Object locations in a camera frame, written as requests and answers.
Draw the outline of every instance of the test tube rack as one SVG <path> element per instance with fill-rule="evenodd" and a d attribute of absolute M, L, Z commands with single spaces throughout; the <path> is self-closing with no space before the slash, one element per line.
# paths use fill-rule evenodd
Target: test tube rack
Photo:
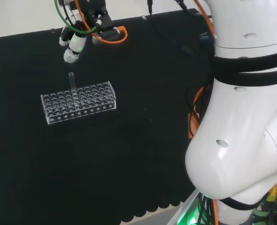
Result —
<path fill-rule="evenodd" d="M 82 88 L 41 95 L 48 124 L 116 109 L 109 81 Z"/>

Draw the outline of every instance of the black table surface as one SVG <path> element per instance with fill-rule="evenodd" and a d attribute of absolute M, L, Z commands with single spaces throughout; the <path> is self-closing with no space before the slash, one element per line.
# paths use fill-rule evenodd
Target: black table surface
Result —
<path fill-rule="evenodd" d="M 181 11 L 154 19 L 199 51 L 203 19 Z M 193 86 L 193 98 L 207 81 L 206 56 L 181 54 L 149 19 L 116 23 L 126 43 L 88 41 L 72 65 L 61 29 L 0 38 L 0 224 L 118 225 L 193 192 L 184 90 Z M 110 81 L 117 110 L 47 125 L 40 95 L 70 89 L 69 72 L 77 87 Z"/>

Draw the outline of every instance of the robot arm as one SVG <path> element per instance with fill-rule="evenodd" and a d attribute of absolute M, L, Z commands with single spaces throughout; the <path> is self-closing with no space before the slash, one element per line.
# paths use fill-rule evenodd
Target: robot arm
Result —
<path fill-rule="evenodd" d="M 119 29 L 117 29 L 106 9 L 105 0 L 79 0 L 82 13 L 85 17 L 86 23 L 89 27 L 96 27 L 96 33 L 93 34 L 93 44 L 98 44 L 102 40 L 112 40 L 120 35 Z M 66 6 L 71 10 L 77 9 L 75 0 L 59 0 L 61 6 Z M 86 30 L 83 20 L 80 14 L 76 14 L 70 17 L 72 26 L 78 30 Z M 79 34 L 71 30 L 68 26 L 62 29 L 59 44 L 61 46 L 68 46 L 68 49 L 64 53 L 64 61 L 67 63 L 74 63 L 79 59 L 79 56 L 85 46 L 87 39 L 86 34 Z"/>
<path fill-rule="evenodd" d="M 218 200 L 219 222 L 237 225 L 277 183 L 277 1 L 207 3 L 215 80 L 186 169 L 202 194 Z"/>

